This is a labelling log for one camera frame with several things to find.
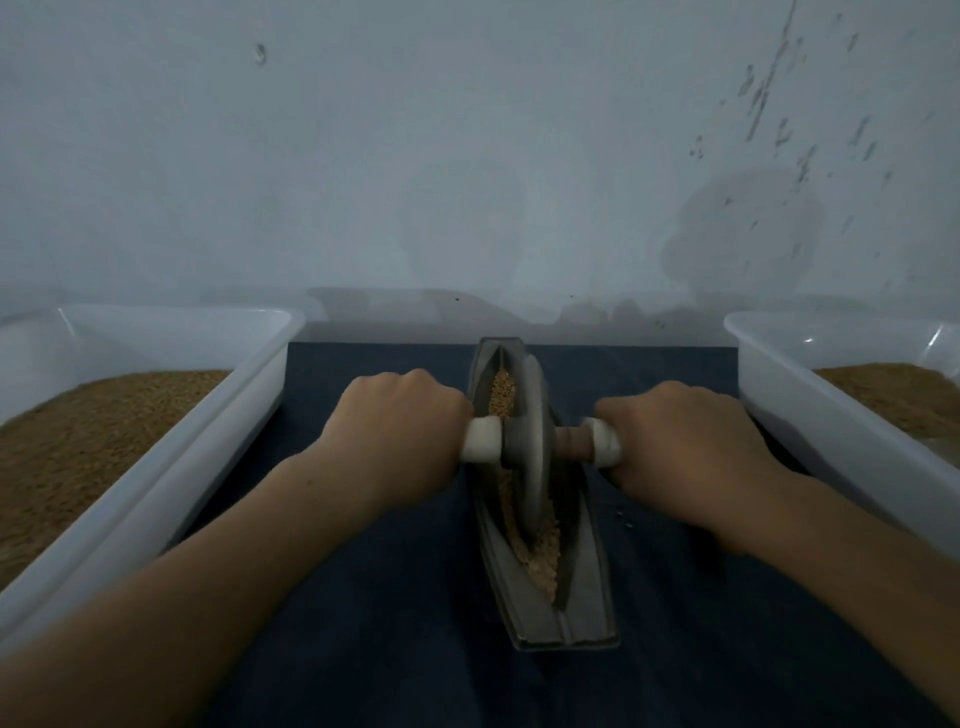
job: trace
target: person's right hand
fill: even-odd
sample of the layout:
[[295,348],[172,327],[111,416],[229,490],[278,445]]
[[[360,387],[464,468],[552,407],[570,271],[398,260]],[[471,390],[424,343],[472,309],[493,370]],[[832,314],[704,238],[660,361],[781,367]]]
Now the person's right hand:
[[739,400],[667,381],[636,397],[600,400],[623,459],[610,476],[628,496],[736,542],[735,523],[762,505],[788,471]]

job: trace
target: crushed grain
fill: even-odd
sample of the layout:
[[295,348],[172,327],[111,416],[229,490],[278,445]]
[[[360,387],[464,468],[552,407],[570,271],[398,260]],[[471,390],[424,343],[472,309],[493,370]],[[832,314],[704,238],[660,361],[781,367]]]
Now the crushed grain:
[[[514,413],[516,383],[505,369],[499,370],[493,378],[490,397],[490,414],[498,417],[510,417]],[[507,529],[507,540],[514,550],[516,559],[526,569],[530,579],[550,599],[557,595],[557,565],[560,563],[560,524],[557,521],[553,501],[547,499],[547,513],[544,517],[547,526],[533,546],[528,546],[520,536],[514,508],[514,474],[497,468],[497,487],[500,494],[500,507]]]
[[101,379],[0,426],[0,590],[227,374]]

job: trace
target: plastic container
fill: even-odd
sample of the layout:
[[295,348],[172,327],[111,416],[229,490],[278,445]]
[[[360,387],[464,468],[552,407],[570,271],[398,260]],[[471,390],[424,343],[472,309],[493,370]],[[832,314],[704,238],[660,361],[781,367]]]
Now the plastic container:
[[173,543],[279,404],[295,311],[76,305],[0,322],[0,422],[80,384],[231,369],[0,593],[0,654]]
[[960,326],[861,314],[733,313],[747,408],[815,476],[960,560],[960,471],[811,370],[909,363],[960,379]]

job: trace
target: grain in tray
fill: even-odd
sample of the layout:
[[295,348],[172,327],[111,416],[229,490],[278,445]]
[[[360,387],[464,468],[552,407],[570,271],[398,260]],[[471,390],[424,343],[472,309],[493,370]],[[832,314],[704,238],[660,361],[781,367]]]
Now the grain in tray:
[[0,590],[227,374],[101,379],[0,425]]

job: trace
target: grinding wheel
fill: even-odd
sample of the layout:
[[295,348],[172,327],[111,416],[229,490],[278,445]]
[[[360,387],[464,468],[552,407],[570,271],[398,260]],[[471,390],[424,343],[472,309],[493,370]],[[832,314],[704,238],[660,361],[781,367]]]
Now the grinding wheel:
[[523,538],[537,540],[543,528],[549,495],[550,458],[555,427],[550,419],[543,370],[527,354],[516,378],[516,412],[504,423],[503,460],[516,471],[515,501]]

